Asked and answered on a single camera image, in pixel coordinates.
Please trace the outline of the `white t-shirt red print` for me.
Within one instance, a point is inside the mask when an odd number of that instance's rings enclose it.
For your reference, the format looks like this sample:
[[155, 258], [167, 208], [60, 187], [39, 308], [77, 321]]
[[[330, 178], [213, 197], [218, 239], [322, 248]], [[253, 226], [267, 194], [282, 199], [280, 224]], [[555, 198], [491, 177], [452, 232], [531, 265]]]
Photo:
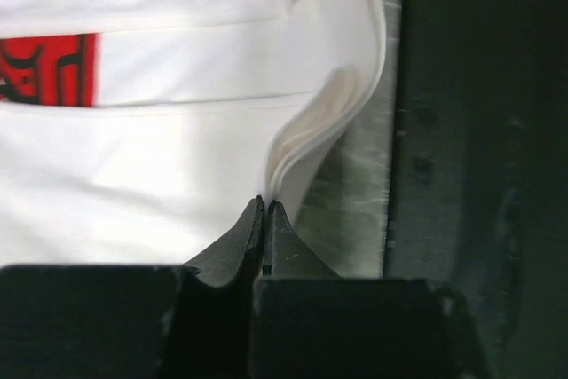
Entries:
[[185, 262], [295, 217], [386, 56], [383, 0], [1, 0], [1, 262]]

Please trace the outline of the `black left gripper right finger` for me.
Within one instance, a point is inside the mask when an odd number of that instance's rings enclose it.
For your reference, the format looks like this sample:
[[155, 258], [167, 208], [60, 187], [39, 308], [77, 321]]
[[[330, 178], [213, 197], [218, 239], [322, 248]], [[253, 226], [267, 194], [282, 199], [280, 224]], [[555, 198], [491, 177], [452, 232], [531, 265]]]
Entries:
[[491, 377], [459, 292], [424, 279], [293, 276], [283, 246], [301, 241], [280, 202], [267, 225], [253, 287], [253, 377]]

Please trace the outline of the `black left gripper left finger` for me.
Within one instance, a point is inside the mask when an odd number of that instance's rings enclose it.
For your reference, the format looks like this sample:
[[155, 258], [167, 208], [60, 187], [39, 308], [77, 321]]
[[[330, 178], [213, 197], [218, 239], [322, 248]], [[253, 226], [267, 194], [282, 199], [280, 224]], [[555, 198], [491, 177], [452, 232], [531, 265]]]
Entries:
[[264, 204], [181, 265], [1, 270], [4, 378], [243, 378]]

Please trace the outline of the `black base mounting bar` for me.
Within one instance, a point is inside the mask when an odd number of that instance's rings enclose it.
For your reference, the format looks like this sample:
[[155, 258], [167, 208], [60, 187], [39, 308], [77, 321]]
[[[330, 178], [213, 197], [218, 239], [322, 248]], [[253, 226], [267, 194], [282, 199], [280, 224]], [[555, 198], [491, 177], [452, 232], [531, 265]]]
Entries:
[[496, 378], [567, 375], [567, 0], [402, 0], [384, 274], [463, 293]]

